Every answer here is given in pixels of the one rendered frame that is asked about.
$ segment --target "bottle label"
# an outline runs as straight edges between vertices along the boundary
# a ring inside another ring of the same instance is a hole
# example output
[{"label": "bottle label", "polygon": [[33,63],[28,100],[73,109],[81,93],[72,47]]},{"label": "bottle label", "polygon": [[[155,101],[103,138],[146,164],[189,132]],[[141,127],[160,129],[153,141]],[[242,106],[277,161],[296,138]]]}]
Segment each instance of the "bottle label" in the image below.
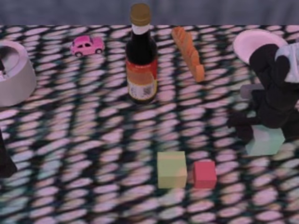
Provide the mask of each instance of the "bottle label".
[{"label": "bottle label", "polygon": [[147,65],[126,60],[128,92],[137,100],[152,98],[157,92],[157,59]]}]

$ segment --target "white cylindrical container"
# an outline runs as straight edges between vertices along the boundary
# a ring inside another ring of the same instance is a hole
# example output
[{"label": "white cylindrical container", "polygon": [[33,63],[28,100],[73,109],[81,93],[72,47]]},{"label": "white cylindrical container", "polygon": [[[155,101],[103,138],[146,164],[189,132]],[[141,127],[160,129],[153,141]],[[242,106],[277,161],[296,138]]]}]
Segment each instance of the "white cylindrical container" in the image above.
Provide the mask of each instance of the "white cylindrical container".
[{"label": "white cylindrical container", "polygon": [[6,72],[0,74],[0,107],[13,106],[33,93],[36,75],[26,49],[17,42],[0,41],[0,59]]}]

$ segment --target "bottle neck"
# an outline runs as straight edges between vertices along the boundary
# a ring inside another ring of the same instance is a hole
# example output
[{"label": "bottle neck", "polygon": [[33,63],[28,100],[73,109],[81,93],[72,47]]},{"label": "bottle neck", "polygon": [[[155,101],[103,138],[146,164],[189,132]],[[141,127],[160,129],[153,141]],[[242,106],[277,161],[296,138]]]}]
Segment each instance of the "bottle neck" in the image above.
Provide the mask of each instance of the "bottle neck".
[{"label": "bottle neck", "polygon": [[150,39],[150,25],[136,26],[132,24],[132,40]]}]

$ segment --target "red cube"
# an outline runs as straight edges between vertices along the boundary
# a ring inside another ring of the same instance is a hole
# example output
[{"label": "red cube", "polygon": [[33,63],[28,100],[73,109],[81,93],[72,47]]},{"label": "red cube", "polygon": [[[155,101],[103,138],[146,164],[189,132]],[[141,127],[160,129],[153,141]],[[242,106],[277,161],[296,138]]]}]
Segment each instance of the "red cube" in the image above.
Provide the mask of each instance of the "red cube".
[{"label": "red cube", "polygon": [[197,161],[193,166],[194,187],[197,189],[213,189],[217,182],[215,162]]}]

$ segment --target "car wheel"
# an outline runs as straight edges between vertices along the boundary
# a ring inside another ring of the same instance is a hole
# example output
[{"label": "car wheel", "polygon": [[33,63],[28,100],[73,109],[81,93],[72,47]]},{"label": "car wheel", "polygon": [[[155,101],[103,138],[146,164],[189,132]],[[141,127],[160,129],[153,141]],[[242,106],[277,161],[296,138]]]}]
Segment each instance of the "car wheel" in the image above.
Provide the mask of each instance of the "car wheel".
[{"label": "car wheel", "polygon": [[103,51],[101,49],[96,49],[95,53],[101,54]]},{"label": "car wheel", "polygon": [[75,54],[75,56],[76,56],[76,57],[82,57],[83,54],[82,54],[81,52],[77,52],[77,53]]}]

